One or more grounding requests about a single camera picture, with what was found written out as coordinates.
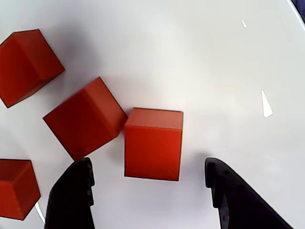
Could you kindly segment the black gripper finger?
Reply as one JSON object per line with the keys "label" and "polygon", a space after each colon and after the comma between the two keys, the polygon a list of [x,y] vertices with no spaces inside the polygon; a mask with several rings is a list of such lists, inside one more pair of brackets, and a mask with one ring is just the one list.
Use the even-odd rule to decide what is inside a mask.
{"label": "black gripper finger", "polygon": [[231,167],[205,160],[205,185],[211,189],[222,229],[290,229],[291,226]]}
{"label": "black gripper finger", "polygon": [[95,185],[92,162],[88,157],[73,162],[53,185],[46,210],[46,229],[95,228],[91,206]]}

